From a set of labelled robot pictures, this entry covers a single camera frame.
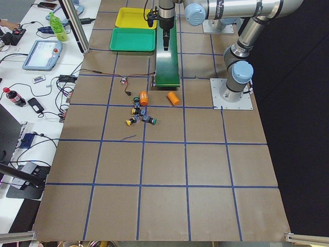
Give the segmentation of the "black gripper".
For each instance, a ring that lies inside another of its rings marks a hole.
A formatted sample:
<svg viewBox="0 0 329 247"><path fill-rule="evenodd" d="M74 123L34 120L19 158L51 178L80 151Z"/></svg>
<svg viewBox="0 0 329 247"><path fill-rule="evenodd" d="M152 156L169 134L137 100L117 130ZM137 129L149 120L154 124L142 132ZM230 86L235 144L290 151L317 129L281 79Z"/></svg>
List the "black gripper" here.
<svg viewBox="0 0 329 247"><path fill-rule="evenodd" d="M169 49L170 41L170 30L174 26L174 16L170 18L158 17L160 27L163 29L163 48L164 50Z"/></svg>

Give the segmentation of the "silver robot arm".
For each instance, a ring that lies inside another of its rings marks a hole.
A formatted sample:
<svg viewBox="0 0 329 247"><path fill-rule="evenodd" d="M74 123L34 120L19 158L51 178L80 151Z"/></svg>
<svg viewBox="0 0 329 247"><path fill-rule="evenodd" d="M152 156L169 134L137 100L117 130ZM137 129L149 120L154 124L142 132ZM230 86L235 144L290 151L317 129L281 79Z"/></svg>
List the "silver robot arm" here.
<svg viewBox="0 0 329 247"><path fill-rule="evenodd" d="M185 17L191 26L198 26L205 20L249 18L239 39L224 52L228 78L219 90L221 98L227 102L241 100L244 88L253 76L253 67L246 59L258 36L271 20L293 13L302 3L302 1L183 1Z"/></svg>
<svg viewBox="0 0 329 247"><path fill-rule="evenodd" d="M160 28L163 30L163 48L169 49L170 30L174 27L175 4L181 4L184 1L160 0L158 6L158 20Z"/></svg>

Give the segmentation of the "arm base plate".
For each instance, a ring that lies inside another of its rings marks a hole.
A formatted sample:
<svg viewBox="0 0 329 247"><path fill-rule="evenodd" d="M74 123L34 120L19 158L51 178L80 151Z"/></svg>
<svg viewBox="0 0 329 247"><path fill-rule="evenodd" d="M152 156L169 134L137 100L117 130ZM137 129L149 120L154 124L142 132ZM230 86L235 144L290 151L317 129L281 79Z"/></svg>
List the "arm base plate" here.
<svg viewBox="0 0 329 247"><path fill-rule="evenodd" d="M245 85L241 92L233 92L227 88L227 79L211 78L213 108L215 110L253 110L250 90Z"/></svg>
<svg viewBox="0 0 329 247"><path fill-rule="evenodd" d="M210 34L224 34L233 35L233 24L236 22L236 18L225 18L219 20L205 20L202 23L203 32Z"/></svg>

